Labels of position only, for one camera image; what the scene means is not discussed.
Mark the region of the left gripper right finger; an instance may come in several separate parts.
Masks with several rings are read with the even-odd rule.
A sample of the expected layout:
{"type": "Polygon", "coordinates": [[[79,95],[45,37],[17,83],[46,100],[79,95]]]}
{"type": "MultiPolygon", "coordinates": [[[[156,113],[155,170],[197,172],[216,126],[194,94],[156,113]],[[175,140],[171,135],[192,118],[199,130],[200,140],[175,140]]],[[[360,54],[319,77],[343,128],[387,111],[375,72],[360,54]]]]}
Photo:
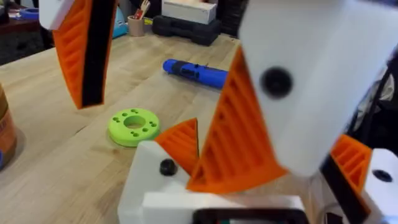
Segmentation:
{"type": "Polygon", "coordinates": [[[397,223],[397,156],[342,135],[320,169],[343,223],[397,223]]]}

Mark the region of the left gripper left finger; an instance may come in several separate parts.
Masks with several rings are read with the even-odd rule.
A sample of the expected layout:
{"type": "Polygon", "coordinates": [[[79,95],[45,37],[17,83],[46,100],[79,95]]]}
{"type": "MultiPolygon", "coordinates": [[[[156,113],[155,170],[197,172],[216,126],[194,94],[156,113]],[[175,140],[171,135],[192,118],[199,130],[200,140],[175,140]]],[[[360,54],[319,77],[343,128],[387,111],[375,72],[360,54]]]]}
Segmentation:
{"type": "Polygon", "coordinates": [[[144,223],[142,203],[148,192],[184,192],[198,154],[196,118],[140,142],[119,200],[119,223],[144,223]]]}

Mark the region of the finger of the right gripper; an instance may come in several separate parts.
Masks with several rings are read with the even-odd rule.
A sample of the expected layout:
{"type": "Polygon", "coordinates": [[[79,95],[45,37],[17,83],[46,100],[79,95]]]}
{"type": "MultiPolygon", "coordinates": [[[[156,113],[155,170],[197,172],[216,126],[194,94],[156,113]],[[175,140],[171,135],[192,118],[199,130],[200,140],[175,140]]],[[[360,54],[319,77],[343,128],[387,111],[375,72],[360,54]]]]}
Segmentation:
{"type": "Polygon", "coordinates": [[[397,45],[397,8],[249,1],[238,37],[191,191],[316,173],[397,45]]]}
{"type": "Polygon", "coordinates": [[[69,94],[78,109],[101,105],[117,0],[40,0],[40,25],[51,31],[69,94]]]}

